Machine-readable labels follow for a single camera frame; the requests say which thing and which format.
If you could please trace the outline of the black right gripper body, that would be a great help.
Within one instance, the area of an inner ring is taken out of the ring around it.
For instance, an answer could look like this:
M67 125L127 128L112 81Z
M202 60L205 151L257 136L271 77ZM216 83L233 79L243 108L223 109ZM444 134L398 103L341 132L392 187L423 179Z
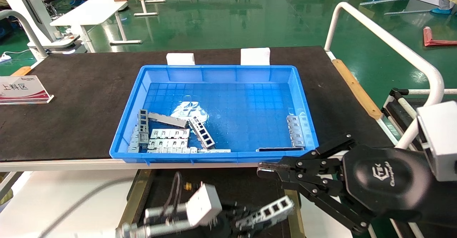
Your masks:
M342 163L346 191L374 215L434 221L433 174L422 153L357 146Z

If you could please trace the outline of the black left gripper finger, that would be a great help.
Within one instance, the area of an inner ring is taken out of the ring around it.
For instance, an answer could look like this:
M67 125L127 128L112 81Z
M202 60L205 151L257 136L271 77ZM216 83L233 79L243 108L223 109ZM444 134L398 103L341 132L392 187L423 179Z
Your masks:
M233 202L227 204L227 218L230 220L239 220L247 217L252 212L252 207Z
M271 227L240 227L236 228L236 238L255 238Z

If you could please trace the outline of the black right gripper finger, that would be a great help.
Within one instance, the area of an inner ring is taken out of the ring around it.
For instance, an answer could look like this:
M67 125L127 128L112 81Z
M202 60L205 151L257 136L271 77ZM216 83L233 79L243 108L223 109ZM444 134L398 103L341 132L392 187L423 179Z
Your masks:
M296 157L286 155L277 163L258 163L258 175L275 174L335 174L342 170L342 158L335 155L340 152L348 152L358 143L350 134L330 140L314 150Z
M334 199L325 191L323 179L317 175L294 170L258 170L257 176L274 179L280 182L283 189L297 191L354 234L360 235L369 228L369 220Z

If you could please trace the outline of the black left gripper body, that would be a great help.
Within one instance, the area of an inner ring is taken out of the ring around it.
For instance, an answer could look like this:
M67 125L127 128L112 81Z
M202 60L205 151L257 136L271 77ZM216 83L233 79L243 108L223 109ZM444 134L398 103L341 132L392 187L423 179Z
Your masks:
M237 221L227 218L227 204L222 204L222 211L210 224L209 238L235 238Z

